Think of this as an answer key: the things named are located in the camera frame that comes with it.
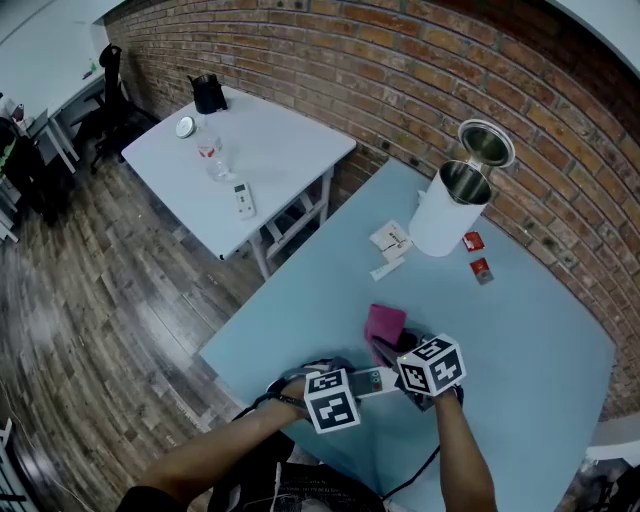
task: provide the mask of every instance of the forearm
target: forearm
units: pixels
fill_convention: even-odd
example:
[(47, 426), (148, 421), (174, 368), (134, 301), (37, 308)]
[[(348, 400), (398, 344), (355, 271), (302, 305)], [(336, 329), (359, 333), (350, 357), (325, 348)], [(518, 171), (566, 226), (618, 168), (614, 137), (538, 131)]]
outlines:
[(447, 512), (495, 512), (493, 480), (453, 392), (435, 400)]
[(242, 457), (296, 419), (291, 406), (269, 402), (169, 452), (147, 469), (140, 485), (165, 491), (188, 505), (214, 486)]

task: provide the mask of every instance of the white cube with black markers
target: white cube with black markers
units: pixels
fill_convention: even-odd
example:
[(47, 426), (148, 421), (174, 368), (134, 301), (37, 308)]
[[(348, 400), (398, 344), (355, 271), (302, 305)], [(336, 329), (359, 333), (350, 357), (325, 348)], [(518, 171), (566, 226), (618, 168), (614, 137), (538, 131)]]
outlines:
[(437, 396), (460, 382), (467, 371), (458, 343), (440, 334), (397, 359), (408, 391)]
[(360, 424), (360, 416), (344, 369), (307, 375), (304, 401), (318, 434)]

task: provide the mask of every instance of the round white object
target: round white object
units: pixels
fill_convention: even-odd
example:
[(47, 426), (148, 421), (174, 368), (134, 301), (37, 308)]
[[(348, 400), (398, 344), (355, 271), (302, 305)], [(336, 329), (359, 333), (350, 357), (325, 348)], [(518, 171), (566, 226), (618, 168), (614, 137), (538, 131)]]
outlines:
[(176, 125), (176, 135), (181, 139), (186, 139), (196, 129), (193, 117), (183, 117)]
[(484, 119), (468, 119), (458, 128), (458, 139), (471, 155), (467, 162), (476, 169), (482, 164), (489, 167), (506, 167), (516, 157), (516, 150), (509, 136), (498, 126)]

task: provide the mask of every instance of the white remote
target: white remote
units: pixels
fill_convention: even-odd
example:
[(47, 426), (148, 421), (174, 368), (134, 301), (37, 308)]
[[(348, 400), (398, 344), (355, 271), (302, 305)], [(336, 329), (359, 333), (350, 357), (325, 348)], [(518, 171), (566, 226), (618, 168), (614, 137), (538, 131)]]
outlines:
[(253, 204), (251, 198), (251, 192), (249, 191), (249, 184), (245, 181), (239, 185), (233, 187), (233, 191), (236, 194), (236, 203), (238, 204), (238, 213), (242, 220), (250, 219), (256, 214), (256, 207)]

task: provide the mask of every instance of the red packet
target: red packet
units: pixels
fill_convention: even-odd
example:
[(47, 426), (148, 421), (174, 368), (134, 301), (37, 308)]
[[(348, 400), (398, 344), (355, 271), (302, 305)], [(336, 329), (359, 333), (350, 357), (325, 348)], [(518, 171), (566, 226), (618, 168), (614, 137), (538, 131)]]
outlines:
[(470, 231), (462, 237), (462, 241), (469, 252), (484, 249), (484, 242), (477, 231)]
[(493, 274), (491, 273), (491, 270), (489, 270), (487, 260), (484, 258), (471, 263), (471, 270), (473, 270), (473, 273), (480, 284), (487, 284), (489, 281), (493, 281)]

